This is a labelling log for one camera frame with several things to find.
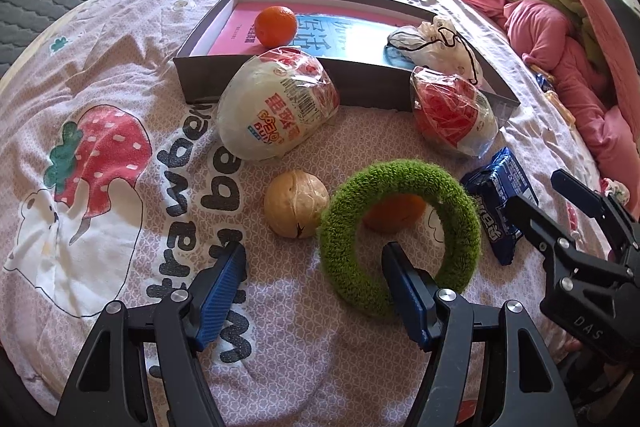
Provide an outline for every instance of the metal screw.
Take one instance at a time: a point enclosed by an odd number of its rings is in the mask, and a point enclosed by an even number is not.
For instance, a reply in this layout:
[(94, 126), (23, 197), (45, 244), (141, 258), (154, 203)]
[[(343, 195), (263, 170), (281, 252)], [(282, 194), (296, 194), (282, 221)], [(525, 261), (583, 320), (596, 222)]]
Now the metal screw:
[(513, 313), (520, 313), (523, 310), (523, 306), (518, 301), (509, 301), (507, 302), (507, 309)]
[(122, 309), (122, 303), (118, 301), (111, 301), (109, 304), (107, 304), (105, 311), (108, 314), (113, 315), (114, 313), (118, 313), (121, 309)]
[(171, 300), (173, 302), (182, 302), (186, 301), (189, 296), (189, 292), (187, 290), (176, 290), (171, 294)]
[(562, 277), (562, 280), (560, 281), (560, 285), (562, 286), (562, 288), (564, 288), (565, 291), (568, 291), (568, 292), (574, 289), (574, 282), (571, 279), (569, 279), (569, 277)]
[(456, 293), (449, 288), (443, 288), (438, 291), (438, 297), (440, 297), (443, 301), (451, 302), (456, 300)]

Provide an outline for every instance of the cardboard box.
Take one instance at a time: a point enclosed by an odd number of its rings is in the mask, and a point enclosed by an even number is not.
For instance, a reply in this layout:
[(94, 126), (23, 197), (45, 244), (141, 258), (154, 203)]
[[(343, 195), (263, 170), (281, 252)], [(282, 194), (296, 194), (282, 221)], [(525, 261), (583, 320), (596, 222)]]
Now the cardboard box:
[[(251, 44), (249, 47), (241, 43), (240, 47), (243, 50), (241, 54), (209, 54), (213, 52), (212, 47), (216, 44), (218, 37), (225, 32), (225, 27), (226, 35), (229, 35), (230, 25), (227, 26), (227, 23), (236, 10), (241, 11), (243, 6), (272, 5), (295, 6), (293, 9), (297, 14), (300, 13), (300, 10), (309, 14), (336, 14), (337, 16), (343, 14), (362, 18), (370, 21), (372, 25), (379, 24), (380, 27), (386, 23), (389, 31), (393, 25), (418, 26), (422, 21), (432, 22), (435, 15), (423, 8), (394, 0), (220, 0), (198, 23), (174, 58), (182, 92), (188, 103), (217, 102), (240, 66), (253, 55), (266, 51), (259, 43)], [(237, 32), (235, 30), (231, 38), (234, 38)], [(366, 41), (367, 39), (364, 39), (358, 45), (366, 47)], [(412, 110), (409, 90), (411, 67), (353, 60), (344, 50), (335, 53), (334, 57), (319, 56), (313, 50), (305, 51), (318, 56), (340, 93), (341, 105), (400, 111)], [(482, 92), (489, 99), (498, 123), (502, 125), (509, 119), (513, 110), (520, 105), (520, 102), (497, 71), (475, 49), (474, 51), (482, 67), (484, 78), (493, 91), (483, 90)], [(382, 50), (377, 49), (375, 52), (383, 53)], [(325, 50), (323, 54), (331, 55), (333, 52)]]

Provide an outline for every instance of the green yarn ring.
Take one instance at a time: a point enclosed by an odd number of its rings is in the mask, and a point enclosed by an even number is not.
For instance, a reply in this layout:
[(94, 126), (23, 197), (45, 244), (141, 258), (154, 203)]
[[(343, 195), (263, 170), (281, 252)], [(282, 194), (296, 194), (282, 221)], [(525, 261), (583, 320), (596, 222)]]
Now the green yarn ring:
[(394, 160), (357, 172), (338, 188), (322, 214), (320, 259), (340, 296), (374, 317), (392, 313), (391, 296), (358, 265), (356, 228), (373, 204), (396, 193), (421, 196), (438, 213), (445, 238), (444, 258), (434, 277), (439, 286), (462, 292), (480, 257), (476, 204), (447, 171), (420, 160)]

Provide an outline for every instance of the orange fruit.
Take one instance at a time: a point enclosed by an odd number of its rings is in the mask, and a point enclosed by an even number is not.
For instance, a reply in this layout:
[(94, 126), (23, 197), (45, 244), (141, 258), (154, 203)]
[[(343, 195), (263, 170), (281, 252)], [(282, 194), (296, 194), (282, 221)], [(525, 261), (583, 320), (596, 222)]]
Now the orange fruit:
[(255, 18), (255, 36), (266, 48), (286, 46), (298, 30), (296, 15), (284, 6), (269, 6)]
[(374, 204), (364, 216), (365, 227), (379, 233), (398, 233), (414, 225), (427, 204), (415, 194), (392, 194)]

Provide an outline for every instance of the strawberry print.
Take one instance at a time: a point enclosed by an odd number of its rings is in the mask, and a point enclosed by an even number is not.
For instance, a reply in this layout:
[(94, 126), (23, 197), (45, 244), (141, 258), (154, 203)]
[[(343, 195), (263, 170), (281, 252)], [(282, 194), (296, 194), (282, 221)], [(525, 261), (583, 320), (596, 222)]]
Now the strawberry print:
[(80, 180), (89, 185), (84, 219), (108, 212), (109, 184), (116, 178), (132, 188), (152, 155), (148, 136), (140, 121), (113, 105), (89, 109), (78, 121), (62, 129), (62, 145), (53, 148), (52, 165), (44, 174), (47, 187), (55, 187), (54, 200), (74, 203)]

